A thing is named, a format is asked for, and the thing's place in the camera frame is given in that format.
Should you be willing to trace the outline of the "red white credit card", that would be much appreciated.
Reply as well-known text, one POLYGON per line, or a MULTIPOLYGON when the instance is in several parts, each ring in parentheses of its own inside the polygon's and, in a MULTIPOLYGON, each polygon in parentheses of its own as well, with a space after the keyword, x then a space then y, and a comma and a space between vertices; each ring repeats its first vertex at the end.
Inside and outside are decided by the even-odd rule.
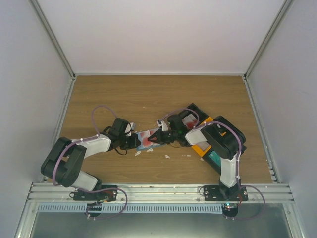
POLYGON ((147 148, 153 146, 153 143, 148 140, 148 138, 151 136, 151 132, 149 130, 147 131, 142 131, 140 133, 140 138, 142 142, 142 146, 147 148))

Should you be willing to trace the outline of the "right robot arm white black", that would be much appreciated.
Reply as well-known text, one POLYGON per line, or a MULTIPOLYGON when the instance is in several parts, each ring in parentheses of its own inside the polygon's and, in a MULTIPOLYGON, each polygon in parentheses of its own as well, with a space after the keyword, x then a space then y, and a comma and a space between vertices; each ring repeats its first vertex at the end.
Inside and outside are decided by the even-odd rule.
POLYGON ((148 141, 165 145, 178 142, 183 147, 194 147, 205 161, 220 169, 219 195, 230 201, 241 188, 239 162, 245 150, 245 135, 223 116, 199 122, 199 117, 189 114, 182 118, 171 115, 158 121, 159 129, 148 141))

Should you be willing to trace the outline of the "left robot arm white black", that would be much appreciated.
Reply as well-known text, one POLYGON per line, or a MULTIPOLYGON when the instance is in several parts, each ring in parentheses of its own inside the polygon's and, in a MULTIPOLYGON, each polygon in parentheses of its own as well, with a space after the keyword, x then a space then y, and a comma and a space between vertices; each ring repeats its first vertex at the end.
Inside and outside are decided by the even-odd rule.
POLYGON ((141 141, 134 128, 135 123, 116 118, 112 126, 95 136, 77 140, 61 137, 42 163, 41 174, 50 178, 54 185, 78 188, 85 191, 90 200, 97 200, 102 188, 97 185, 97 177, 81 170, 84 160, 112 150, 126 155, 128 150, 136 149, 141 141))

